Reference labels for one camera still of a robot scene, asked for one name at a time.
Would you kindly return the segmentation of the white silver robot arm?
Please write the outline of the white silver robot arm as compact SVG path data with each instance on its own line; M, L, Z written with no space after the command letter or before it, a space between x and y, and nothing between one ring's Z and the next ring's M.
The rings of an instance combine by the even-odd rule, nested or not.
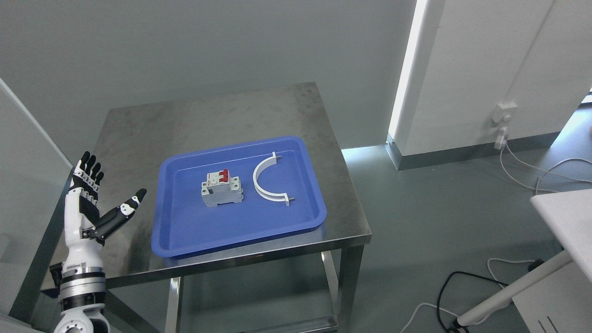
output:
M50 266L51 278L59 287L61 320L55 333L109 333L105 308L105 272L101 267L84 265L62 272L62 263Z

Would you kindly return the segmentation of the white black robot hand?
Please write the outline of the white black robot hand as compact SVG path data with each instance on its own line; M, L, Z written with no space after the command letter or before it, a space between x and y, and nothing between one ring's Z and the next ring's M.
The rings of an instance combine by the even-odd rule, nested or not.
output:
M102 268L99 252L106 239L135 215L146 196L146 188L141 188L131 198L101 215L97 204L103 177L96 156L84 152L72 171L65 196L64 232L68 256L62 264L63 273L81 273L83 267Z

